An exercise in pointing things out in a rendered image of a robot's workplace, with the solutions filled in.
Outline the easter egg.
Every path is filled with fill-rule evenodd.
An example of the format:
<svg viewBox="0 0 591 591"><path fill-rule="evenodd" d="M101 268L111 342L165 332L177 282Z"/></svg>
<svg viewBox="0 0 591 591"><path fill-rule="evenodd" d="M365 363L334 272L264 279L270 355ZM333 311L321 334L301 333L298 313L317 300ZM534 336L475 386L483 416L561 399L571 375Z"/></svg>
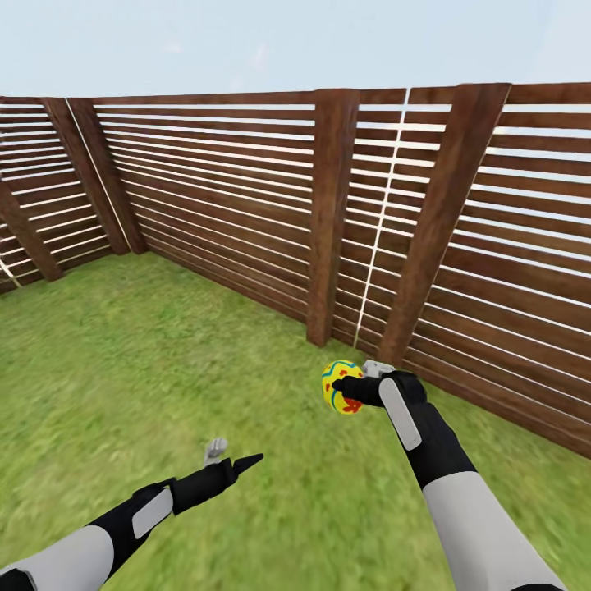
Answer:
<svg viewBox="0 0 591 591"><path fill-rule="evenodd" d="M323 376L321 377L321 392L326 403L333 410L337 411L337 413L352 415L358 413L364 404L360 401L355 401L355 399L342 396L342 392L332 388L332 382L345 376L362 378L362 373L361 368L348 360L336 360L324 370Z"/></svg>

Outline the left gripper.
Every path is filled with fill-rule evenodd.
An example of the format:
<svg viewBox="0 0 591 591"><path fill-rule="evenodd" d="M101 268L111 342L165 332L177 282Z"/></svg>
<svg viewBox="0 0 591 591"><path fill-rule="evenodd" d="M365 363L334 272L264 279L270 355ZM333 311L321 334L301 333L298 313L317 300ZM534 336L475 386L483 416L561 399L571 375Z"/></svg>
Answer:
<svg viewBox="0 0 591 591"><path fill-rule="evenodd" d="M238 480L238 474L243 473L252 465L260 462L263 454L244 457L231 463L231 458L221 460L218 464L208 465L191 474L195 481L196 505L221 494L226 488Z"/></svg>

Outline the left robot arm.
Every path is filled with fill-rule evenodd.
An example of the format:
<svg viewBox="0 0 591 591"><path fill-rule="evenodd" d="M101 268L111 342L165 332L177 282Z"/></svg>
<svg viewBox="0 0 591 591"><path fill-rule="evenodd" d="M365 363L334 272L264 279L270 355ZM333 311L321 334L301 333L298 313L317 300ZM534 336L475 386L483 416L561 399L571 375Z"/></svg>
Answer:
<svg viewBox="0 0 591 591"><path fill-rule="evenodd" d="M150 531L171 513L179 515L221 494L263 454L218 457L227 440L206 447L203 469L191 476L169 478L137 489L97 520L32 557L0 570L0 591L98 591L147 540Z"/></svg>

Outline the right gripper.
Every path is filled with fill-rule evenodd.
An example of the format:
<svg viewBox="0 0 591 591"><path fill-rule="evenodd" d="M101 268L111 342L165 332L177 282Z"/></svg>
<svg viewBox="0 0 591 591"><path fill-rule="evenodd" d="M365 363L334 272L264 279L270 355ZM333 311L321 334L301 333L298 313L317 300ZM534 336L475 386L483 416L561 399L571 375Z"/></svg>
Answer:
<svg viewBox="0 0 591 591"><path fill-rule="evenodd" d="M369 399L368 389L369 383L372 382L373 378L356 378L353 376L345 376L344 378L338 378L335 382L332 382L332 388L342 392L342 396L355 399L360 401L364 405L373 405Z"/></svg>

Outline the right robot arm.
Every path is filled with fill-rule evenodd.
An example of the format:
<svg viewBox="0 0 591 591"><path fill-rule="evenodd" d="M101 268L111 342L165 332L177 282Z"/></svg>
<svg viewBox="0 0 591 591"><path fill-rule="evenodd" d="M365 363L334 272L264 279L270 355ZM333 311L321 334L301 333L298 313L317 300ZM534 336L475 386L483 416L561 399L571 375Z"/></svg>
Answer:
<svg viewBox="0 0 591 591"><path fill-rule="evenodd" d="M418 375L370 359L342 396L386 409L410 461L457 591L569 591L503 510Z"/></svg>

